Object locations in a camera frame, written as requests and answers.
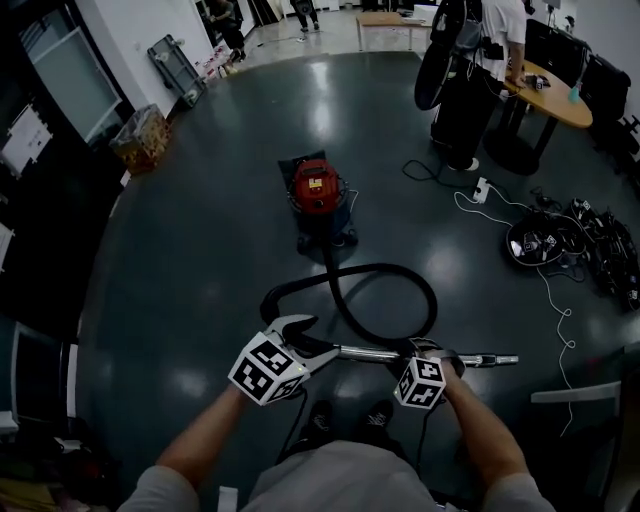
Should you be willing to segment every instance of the bottle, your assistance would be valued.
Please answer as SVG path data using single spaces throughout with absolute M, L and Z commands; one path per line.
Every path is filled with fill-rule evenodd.
M 580 88 L 582 83 L 578 82 L 571 91 L 569 91 L 569 101 L 574 105 L 580 101 Z

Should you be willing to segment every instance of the white wall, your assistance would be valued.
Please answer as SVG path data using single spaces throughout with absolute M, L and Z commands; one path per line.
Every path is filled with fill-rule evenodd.
M 213 49 L 193 0 L 77 0 L 91 35 L 134 108 L 156 103 L 166 116 L 177 101 L 147 56 L 171 34 L 192 64 Z
M 640 0 L 578 0 L 575 36 L 631 78 L 628 115 L 640 118 Z

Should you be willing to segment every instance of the black shoe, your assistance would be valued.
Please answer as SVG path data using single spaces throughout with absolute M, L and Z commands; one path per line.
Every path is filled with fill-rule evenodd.
M 320 400 L 313 404 L 309 413 L 309 420 L 302 428 L 300 437 L 313 437 L 319 434 L 328 434 L 331 430 L 331 416 L 333 415 L 333 407 L 326 400 Z
M 360 428 L 385 430 L 393 418 L 393 404 L 389 400 L 380 400 L 361 420 Z

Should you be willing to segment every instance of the forearm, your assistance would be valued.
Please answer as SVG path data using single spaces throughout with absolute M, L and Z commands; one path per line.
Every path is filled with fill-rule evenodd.
M 447 376 L 445 394 L 460 422 L 471 461 L 487 489 L 501 478 L 529 472 L 511 432 L 465 382 L 457 376 Z
M 515 82 L 522 75 L 524 45 L 509 43 L 509 56 L 511 57 L 511 81 Z
M 222 395 L 171 443 L 156 464 L 177 471 L 197 488 L 213 469 L 248 400 L 238 388 L 229 385 Z

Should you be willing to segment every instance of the vacuum handle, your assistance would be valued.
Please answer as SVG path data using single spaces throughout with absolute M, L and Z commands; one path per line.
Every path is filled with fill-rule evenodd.
M 379 350 L 365 347 L 349 347 L 347 345 L 334 345 L 340 350 L 339 359 L 361 361 L 364 363 L 391 364 L 400 359 L 400 354 L 393 350 Z M 494 366 L 510 366 L 518 364 L 520 358 L 516 355 L 496 354 L 458 354 L 460 360 L 467 368 L 493 368 Z

